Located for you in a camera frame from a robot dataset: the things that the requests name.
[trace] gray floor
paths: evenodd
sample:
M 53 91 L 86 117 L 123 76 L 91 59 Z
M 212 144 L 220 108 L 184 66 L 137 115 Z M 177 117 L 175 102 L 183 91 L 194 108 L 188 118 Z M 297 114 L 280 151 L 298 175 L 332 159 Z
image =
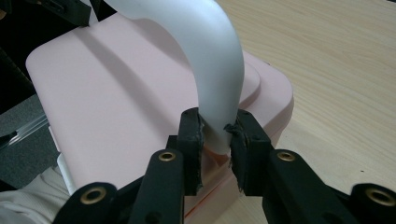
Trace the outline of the gray floor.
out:
M 44 113 L 38 97 L 32 96 L 0 115 L 0 136 L 16 131 Z M 56 165 L 59 155 L 48 125 L 21 142 L 0 151 L 0 179 L 21 188 L 48 167 Z

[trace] pink plastic container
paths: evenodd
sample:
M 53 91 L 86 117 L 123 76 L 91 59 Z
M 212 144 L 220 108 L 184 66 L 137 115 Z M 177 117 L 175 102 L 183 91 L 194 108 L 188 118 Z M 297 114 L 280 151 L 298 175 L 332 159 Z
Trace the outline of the pink plastic container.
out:
M 291 85 L 269 64 L 246 52 L 244 59 L 240 108 L 275 145 L 290 121 Z M 177 134 L 181 112 L 198 106 L 186 57 L 152 21 L 115 14 L 35 49 L 26 65 L 70 192 L 97 181 L 121 188 L 142 176 L 151 154 Z M 213 221 L 239 195 L 227 161 L 204 153 L 202 166 L 204 187 L 186 197 L 186 223 Z

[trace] handle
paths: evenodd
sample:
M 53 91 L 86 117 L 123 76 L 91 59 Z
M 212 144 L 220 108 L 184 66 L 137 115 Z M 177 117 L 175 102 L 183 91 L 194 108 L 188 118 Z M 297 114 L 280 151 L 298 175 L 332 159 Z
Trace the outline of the handle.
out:
M 205 144 L 215 153 L 229 151 L 244 81 L 239 38 L 213 0 L 105 0 L 121 15 L 159 23 L 183 49 L 194 73 Z

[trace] light wood tabletop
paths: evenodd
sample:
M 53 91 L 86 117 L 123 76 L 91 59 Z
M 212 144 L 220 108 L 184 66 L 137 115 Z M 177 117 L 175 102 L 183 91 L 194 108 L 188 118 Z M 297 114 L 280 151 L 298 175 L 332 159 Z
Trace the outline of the light wood tabletop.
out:
M 386 0 L 219 0 L 243 48 L 283 72 L 294 111 L 277 148 L 329 186 L 396 191 L 396 4 Z M 240 197 L 216 223 L 266 223 Z

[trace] white cloth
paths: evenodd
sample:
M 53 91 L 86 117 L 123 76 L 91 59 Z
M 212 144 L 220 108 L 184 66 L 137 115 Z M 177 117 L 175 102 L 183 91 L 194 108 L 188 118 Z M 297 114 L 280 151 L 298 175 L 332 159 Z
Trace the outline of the white cloth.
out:
M 69 199 L 58 167 L 50 167 L 23 189 L 0 192 L 1 224 L 50 224 Z

